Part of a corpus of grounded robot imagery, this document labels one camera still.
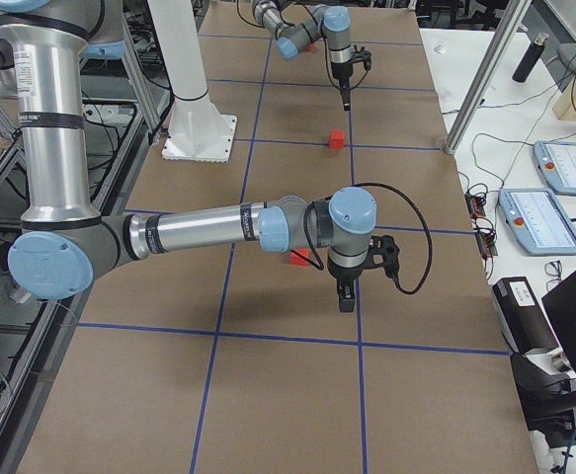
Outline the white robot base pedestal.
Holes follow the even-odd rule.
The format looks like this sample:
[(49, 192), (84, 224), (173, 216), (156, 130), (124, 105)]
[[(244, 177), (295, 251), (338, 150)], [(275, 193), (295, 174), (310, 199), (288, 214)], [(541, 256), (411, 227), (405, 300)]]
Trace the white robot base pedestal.
[(153, 0), (148, 7), (174, 96), (163, 157), (227, 162), (237, 117), (221, 114), (210, 99), (192, 2)]

